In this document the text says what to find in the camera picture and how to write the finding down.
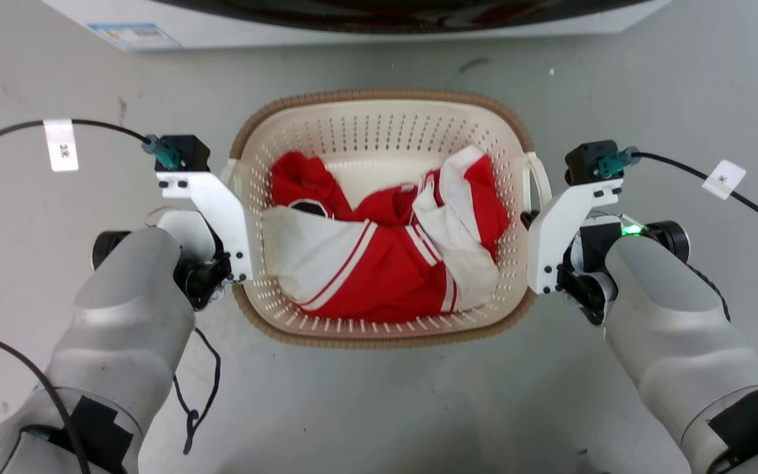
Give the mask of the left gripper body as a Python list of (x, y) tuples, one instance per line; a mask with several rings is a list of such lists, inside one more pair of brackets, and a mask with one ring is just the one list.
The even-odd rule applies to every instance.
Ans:
[(205, 309), (232, 276), (222, 240), (201, 213), (193, 211), (168, 210), (160, 216), (157, 228), (167, 231), (180, 246), (174, 281), (194, 310)]

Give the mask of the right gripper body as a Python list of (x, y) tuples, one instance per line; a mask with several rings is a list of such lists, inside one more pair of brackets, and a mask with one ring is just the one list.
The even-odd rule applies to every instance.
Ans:
[(557, 266), (557, 291), (576, 304), (587, 321), (601, 327), (619, 291), (605, 258), (622, 237), (619, 214), (590, 214), (581, 222)]

